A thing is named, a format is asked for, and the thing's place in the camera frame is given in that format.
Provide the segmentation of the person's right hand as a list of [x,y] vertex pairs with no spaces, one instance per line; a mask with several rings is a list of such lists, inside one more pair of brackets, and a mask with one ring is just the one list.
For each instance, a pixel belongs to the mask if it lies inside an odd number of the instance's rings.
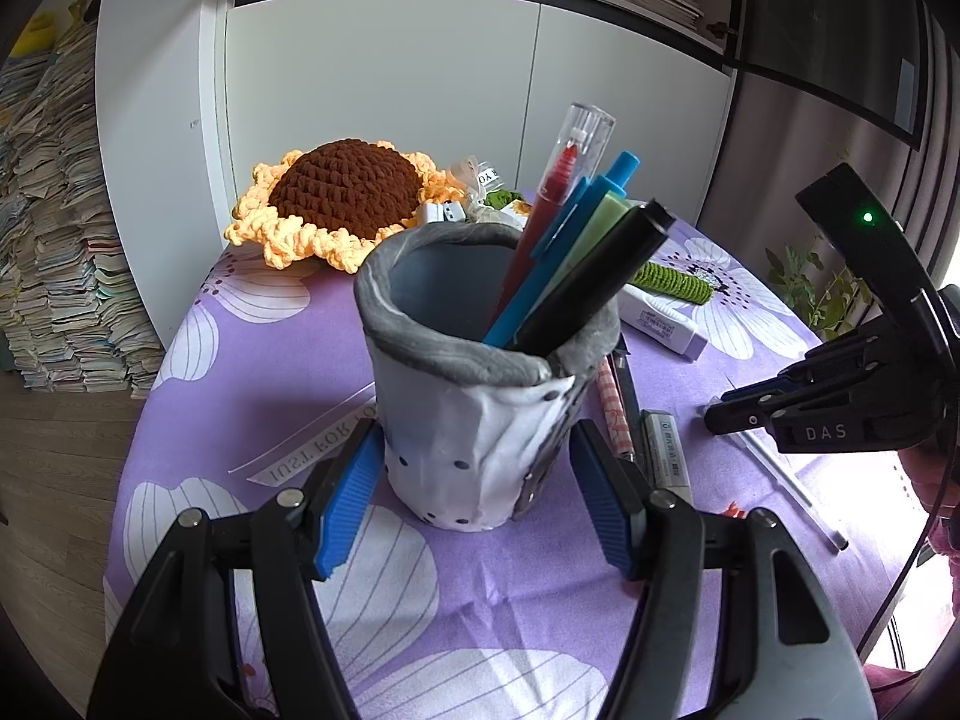
[[[947,454],[939,449],[937,440],[928,439],[921,444],[898,452],[903,472],[913,486],[914,494],[924,511],[934,514],[934,525],[928,541],[935,554],[946,556],[952,579],[952,613],[958,616],[958,551],[950,543],[949,520],[958,505],[958,484],[952,473],[946,472]],[[872,697],[878,718],[887,718],[895,707],[900,706],[911,692],[919,671],[892,670],[892,668],[864,668],[871,686]]]

